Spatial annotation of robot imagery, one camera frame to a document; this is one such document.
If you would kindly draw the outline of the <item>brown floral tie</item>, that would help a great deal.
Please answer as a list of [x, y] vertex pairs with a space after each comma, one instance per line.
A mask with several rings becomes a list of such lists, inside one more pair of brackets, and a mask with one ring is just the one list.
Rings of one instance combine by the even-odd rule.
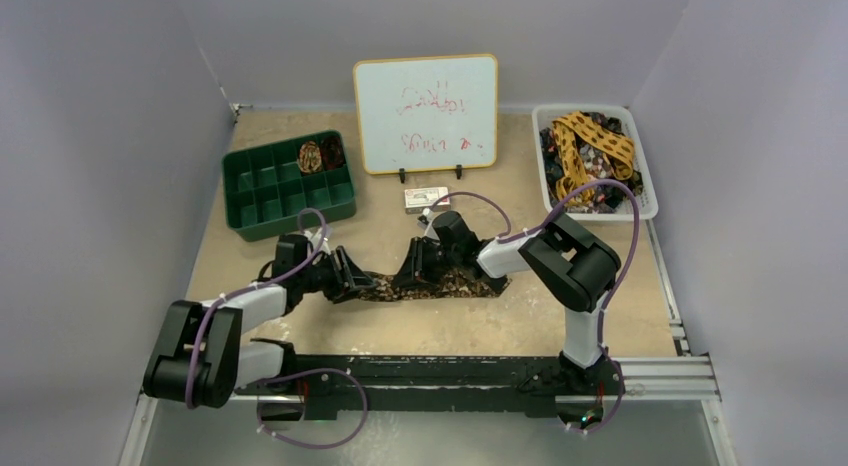
[[360, 291], [356, 299], [368, 302], [400, 302], [444, 298], [497, 298], [509, 287], [508, 277], [468, 279], [457, 269], [447, 272], [438, 283], [393, 286], [394, 275], [369, 272], [375, 287]]

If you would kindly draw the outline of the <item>small white cardboard box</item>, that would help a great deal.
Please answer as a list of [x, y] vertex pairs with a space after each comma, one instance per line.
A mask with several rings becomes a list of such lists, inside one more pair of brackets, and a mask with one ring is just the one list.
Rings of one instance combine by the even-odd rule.
[[420, 187], [404, 190], [404, 210], [407, 214], [421, 214], [425, 209], [440, 212], [451, 209], [447, 187]]

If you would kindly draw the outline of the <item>green compartment tray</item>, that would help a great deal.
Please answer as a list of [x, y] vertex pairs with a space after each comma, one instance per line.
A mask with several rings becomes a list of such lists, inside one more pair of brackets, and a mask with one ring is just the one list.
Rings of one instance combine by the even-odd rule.
[[[346, 165], [303, 175], [297, 165], [300, 146], [306, 141], [320, 145], [331, 135], [341, 137]], [[320, 211], [328, 223], [357, 212], [353, 174], [336, 130], [230, 152], [222, 158], [221, 169], [226, 224], [247, 242], [294, 232], [300, 225], [317, 226], [314, 215], [300, 214], [305, 208]]]

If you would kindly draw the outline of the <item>white plastic basket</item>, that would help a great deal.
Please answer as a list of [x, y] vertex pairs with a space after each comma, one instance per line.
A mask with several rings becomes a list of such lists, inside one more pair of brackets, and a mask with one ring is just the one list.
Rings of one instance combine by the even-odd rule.
[[532, 112], [544, 207], [596, 179], [615, 179], [632, 191], [639, 216], [652, 219], [658, 203], [630, 111], [600, 104], [539, 105]]

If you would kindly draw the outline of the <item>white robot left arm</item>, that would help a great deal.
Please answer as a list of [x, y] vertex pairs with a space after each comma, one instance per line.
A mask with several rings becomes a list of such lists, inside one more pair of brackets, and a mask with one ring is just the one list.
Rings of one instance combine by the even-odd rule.
[[253, 384], [287, 394], [303, 375], [293, 345], [268, 339], [242, 345], [242, 335], [290, 314], [308, 294], [320, 293], [338, 304], [376, 286], [344, 247], [330, 248], [321, 233], [282, 235], [273, 259], [247, 287], [168, 307], [142, 390], [190, 409], [220, 408], [236, 390]]

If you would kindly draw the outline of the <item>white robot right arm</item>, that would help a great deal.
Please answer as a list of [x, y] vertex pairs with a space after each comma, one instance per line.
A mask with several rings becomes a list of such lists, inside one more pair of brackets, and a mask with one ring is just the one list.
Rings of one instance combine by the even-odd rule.
[[565, 213], [510, 242], [478, 238], [456, 211], [422, 219], [426, 234], [410, 241], [393, 289], [432, 290], [458, 275], [500, 292], [510, 274], [531, 271], [565, 308], [564, 385], [584, 393], [599, 382], [600, 309], [622, 271], [610, 246]]

